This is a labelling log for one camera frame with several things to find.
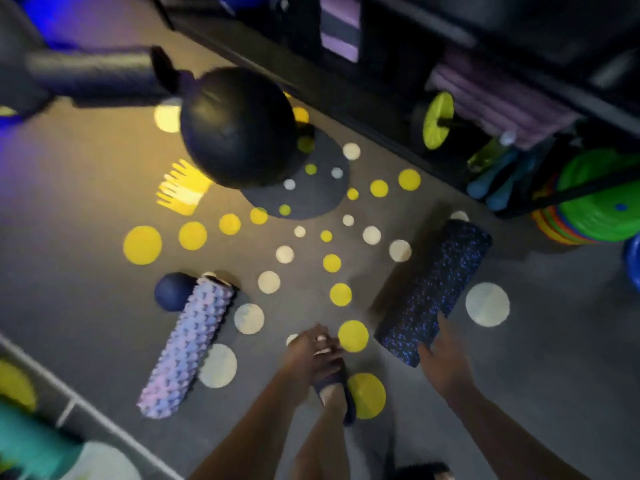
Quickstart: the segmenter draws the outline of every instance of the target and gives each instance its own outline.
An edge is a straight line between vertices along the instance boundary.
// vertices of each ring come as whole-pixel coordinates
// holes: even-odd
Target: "slipper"
[[[331,384],[342,384],[344,387],[344,396],[347,400],[347,414],[344,415],[343,425],[348,427],[356,421],[356,403],[353,400],[349,387],[347,386],[347,380],[349,379],[347,365],[345,364],[344,359],[340,359],[340,362],[340,370],[316,382],[314,384],[314,389],[316,390],[317,395],[320,396],[320,391],[325,387],[331,386]]]

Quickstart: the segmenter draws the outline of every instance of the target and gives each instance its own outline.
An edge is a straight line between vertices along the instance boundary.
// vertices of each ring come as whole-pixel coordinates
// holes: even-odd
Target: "forearm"
[[[476,389],[446,397],[500,480],[588,480]]]
[[[270,480],[275,476],[296,403],[278,372],[244,418],[190,480]]]

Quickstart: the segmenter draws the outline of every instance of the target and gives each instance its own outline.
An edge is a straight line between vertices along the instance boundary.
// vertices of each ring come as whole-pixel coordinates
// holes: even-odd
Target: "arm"
[[[189,480],[270,480],[282,455],[296,408],[309,386],[340,369],[338,339],[320,325],[290,343],[284,364],[231,433],[206,457]],[[316,355],[325,348],[331,353]]]
[[[440,314],[431,350],[419,344],[420,366],[460,418],[500,480],[588,480],[528,434],[476,388],[468,359]]]

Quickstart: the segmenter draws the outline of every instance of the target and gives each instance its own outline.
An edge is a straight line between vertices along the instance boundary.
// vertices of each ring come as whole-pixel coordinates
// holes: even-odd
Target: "person's left hand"
[[[302,403],[309,393],[309,386],[340,370],[343,350],[340,340],[331,338],[329,330],[316,325],[302,332],[287,347],[281,371],[291,380],[292,398]]]

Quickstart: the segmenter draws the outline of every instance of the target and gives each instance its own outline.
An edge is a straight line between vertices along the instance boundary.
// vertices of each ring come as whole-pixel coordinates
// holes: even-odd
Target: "small dark blue ball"
[[[196,282],[197,278],[186,273],[165,274],[154,290],[156,303],[167,312],[181,312]]]

